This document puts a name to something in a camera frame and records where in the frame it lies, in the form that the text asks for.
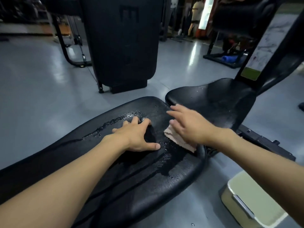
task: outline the grey floor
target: grey floor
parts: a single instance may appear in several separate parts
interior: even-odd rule
[[[57,141],[71,130],[125,102],[143,96],[162,100],[169,90],[234,77],[237,70],[203,59],[200,42],[160,42],[155,76],[144,89],[126,94],[97,92],[92,68],[75,68],[51,38],[11,38],[0,42],[0,169]],[[69,49],[79,59],[79,48]],[[85,54],[89,59],[87,48]],[[279,140],[304,164],[304,76],[294,72],[259,96],[244,125]],[[241,168],[222,154],[209,161],[199,179],[132,228],[239,227],[218,191]],[[290,217],[279,227],[299,227]]]

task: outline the green label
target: green label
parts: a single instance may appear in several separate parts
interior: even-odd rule
[[[258,70],[254,70],[252,68],[249,67],[245,67],[243,69],[243,72],[241,73],[242,77],[248,78],[250,80],[256,81],[257,78],[260,76],[261,71]]]

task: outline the metal handle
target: metal handle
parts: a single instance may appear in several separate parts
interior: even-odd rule
[[[239,196],[234,194],[232,196],[232,199],[242,208],[242,210],[245,212],[245,214],[247,215],[248,218],[250,218],[250,219],[255,218],[254,213],[248,208],[248,206],[246,206],[246,204],[240,199]]]

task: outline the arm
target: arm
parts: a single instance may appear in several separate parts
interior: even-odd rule
[[[304,227],[304,167],[208,122],[184,106],[171,107],[170,124],[185,141],[211,146],[240,165],[299,225]]]
[[[68,228],[112,163],[125,151],[158,150],[143,136],[149,119],[124,122],[88,153],[52,173],[0,206],[5,228]]]

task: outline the finger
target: finger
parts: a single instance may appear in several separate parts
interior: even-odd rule
[[[178,120],[180,123],[182,122],[183,113],[178,111],[167,111],[167,114],[174,117],[176,120]]]
[[[177,120],[170,120],[169,123],[173,127],[175,132],[182,136],[184,128],[181,126],[181,124]]]
[[[131,124],[138,124],[139,118],[137,116],[133,117]]]
[[[128,121],[123,122],[123,126],[128,125],[128,124],[130,124],[130,122],[128,122]]]
[[[141,126],[146,131],[148,125],[151,125],[151,120],[148,118],[145,118],[144,121],[141,123]]]
[[[187,107],[180,104],[172,105],[170,108],[181,113],[184,113],[189,110]]]
[[[161,148],[161,145],[158,143],[147,143],[146,144],[146,150],[159,150]]]

